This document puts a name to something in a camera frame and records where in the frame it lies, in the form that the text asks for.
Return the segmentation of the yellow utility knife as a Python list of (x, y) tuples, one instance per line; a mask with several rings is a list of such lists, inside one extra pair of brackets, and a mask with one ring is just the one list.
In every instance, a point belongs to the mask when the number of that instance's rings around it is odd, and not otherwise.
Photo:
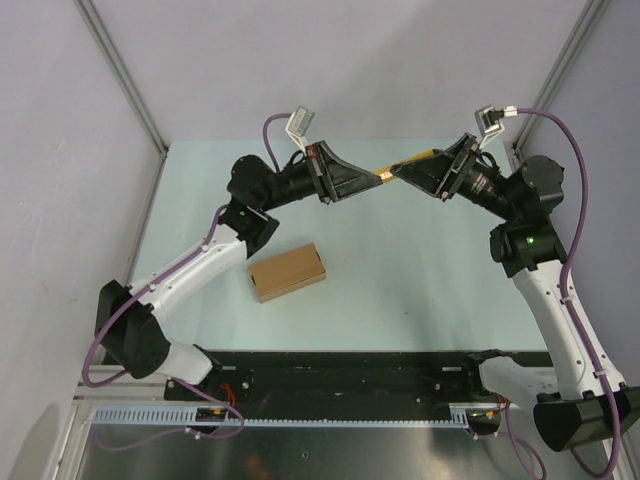
[(419, 153), (417, 155), (414, 155), (414, 156), (412, 156), (410, 158), (407, 158), (407, 159), (395, 162), (395, 163), (393, 163), (391, 165), (388, 165), (386, 167), (380, 168), (380, 169), (374, 171), (374, 174), (377, 175), (382, 180), (383, 183), (388, 183), (388, 182), (390, 182), (390, 181), (395, 179), (394, 174), (391, 172), (391, 170), (392, 170), (392, 168), (394, 166), (402, 165), (402, 164), (405, 164), (405, 163), (411, 163), (411, 162), (415, 162), (415, 161), (418, 161), (418, 160), (425, 160), (427, 158), (430, 158), (430, 157), (434, 156), (436, 153), (439, 153), (439, 152), (440, 152), (439, 149), (430, 149), (430, 150), (421, 152), (421, 153)]

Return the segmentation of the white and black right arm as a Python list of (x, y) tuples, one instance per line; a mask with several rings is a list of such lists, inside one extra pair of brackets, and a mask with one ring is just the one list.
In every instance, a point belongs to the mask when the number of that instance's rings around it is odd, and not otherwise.
[[(393, 177), (433, 198), (461, 196), (502, 219), (490, 233), (492, 259), (501, 264), (529, 306), (550, 355), (547, 380), (498, 350), (469, 357), (461, 376), (473, 401), (498, 394), (532, 414), (539, 436), (556, 452), (625, 433), (639, 419), (639, 390), (627, 384), (602, 348), (575, 291), (561, 275), (568, 263), (550, 221), (564, 199), (563, 168), (536, 155), (510, 176), (487, 165), (475, 136), (463, 135), (391, 166)], [(582, 316), (579, 324), (571, 315)]]

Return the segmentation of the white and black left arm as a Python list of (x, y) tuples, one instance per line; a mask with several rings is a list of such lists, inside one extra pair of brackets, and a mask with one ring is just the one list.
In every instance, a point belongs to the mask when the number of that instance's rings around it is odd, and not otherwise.
[(310, 196), (337, 203), (382, 183), (323, 141), (296, 152), (280, 171), (256, 155), (240, 157), (227, 185), (230, 200), (196, 245), (145, 279), (129, 285), (112, 280), (101, 288), (92, 345), (103, 347), (134, 379), (160, 374), (185, 382), (199, 399), (214, 397), (221, 387), (215, 360), (200, 347), (168, 339), (164, 322), (183, 301), (269, 242), (280, 224), (270, 211)]

